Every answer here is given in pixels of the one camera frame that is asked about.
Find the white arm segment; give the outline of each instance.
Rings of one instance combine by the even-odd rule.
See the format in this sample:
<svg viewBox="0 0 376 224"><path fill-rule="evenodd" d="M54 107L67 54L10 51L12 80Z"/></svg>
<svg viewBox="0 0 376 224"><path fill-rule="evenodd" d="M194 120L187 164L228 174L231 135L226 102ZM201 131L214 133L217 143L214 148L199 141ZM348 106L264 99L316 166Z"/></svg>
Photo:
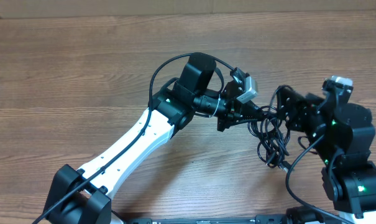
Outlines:
<svg viewBox="0 0 376 224"><path fill-rule="evenodd" d="M83 174L84 178L87 179L93 175L100 167L121 152L138 135L140 130L144 127L148 112L149 109L146 109L138 122L108 150L80 167L80 169L85 171ZM162 144L165 144L172 137L174 125L171 126L167 121L167 117L157 110L153 110L145 134L118 160L110 165L105 170L105 173L99 174L91 183L97 188L105 186L108 189L106 195L110 199L113 199L121 184L131 172L134 171L151 152Z"/></svg>
<svg viewBox="0 0 376 224"><path fill-rule="evenodd" d="M339 212L339 216L355 224L376 224L376 211L363 213L362 219L356 219L354 214L346 212ZM305 224L320 224L320 222L308 222Z"/></svg>

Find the silver metal part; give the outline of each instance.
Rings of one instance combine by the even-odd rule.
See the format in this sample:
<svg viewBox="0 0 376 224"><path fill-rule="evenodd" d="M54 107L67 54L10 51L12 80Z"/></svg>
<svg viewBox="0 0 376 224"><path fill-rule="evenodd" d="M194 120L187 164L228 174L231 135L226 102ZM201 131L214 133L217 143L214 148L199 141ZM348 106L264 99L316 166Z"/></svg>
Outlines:
<svg viewBox="0 0 376 224"><path fill-rule="evenodd" d="M251 77L245 78L244 93L238 96L236 99L241 103L246 103L258 95L257 81Z"/></svg>
<svg viewBox="0 0 376 224"><path fill-rule="evenodd" d="M343 85L348 85L348 86L352 86L354 84L354 82L350 78L339 77L336 75L333 75L331 77L331 80L336 83L341 83Z"/></svg>

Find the beige wall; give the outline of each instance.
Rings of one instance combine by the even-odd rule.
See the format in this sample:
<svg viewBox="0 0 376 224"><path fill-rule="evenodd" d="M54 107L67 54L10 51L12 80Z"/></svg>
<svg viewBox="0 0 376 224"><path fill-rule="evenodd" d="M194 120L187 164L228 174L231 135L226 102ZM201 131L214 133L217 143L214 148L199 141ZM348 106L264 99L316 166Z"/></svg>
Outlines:
<svg viewBox="0 0 376 224"><path fill-rule="evenodd" d="M376 10L376 0L0 0L1 18Z"/></svg>

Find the wood grain tabletop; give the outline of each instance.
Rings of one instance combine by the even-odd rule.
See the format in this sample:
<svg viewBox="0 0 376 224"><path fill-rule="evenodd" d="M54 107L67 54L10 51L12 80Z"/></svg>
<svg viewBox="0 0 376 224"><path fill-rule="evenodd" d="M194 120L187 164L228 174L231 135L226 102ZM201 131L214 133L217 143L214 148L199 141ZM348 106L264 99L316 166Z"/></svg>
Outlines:
<svg viewBox="0 0 376 224"><path fill-rule="evenodd" d="M351 102L370 108L376 127L376 11L0 20L0 223L39 216L54 173L79 168L128 131L146 109L154 70L187 52L249 72L260 106L281 84L321 95L324 78L349 77ZM154 90L185 63L167 65ZM214 76L209 87L219 85ZM292 133L290 162L301 135ZM112 208L126 217L200 218L298 206L286 173L261 162L257 144L246 125L220 133L216 118L195 118L131 174ZM376 164L376 137L371 151ZM332 211L323 166L308 154L291 187Z"/></svg>

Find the green light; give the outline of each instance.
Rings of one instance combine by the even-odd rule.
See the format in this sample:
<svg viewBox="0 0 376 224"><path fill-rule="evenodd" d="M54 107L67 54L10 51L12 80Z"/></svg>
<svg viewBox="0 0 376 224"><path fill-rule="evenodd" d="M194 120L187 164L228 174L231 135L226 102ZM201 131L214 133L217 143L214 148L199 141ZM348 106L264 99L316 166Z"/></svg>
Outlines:
<svg viewBox="0 0 376 224"><path fill-rule="evenodd" d="M358 187L357 187L357 190L358 190L359 192L365 192L365 191L366 191L366 188L365 188L364 186L358 186Z"/></svg>

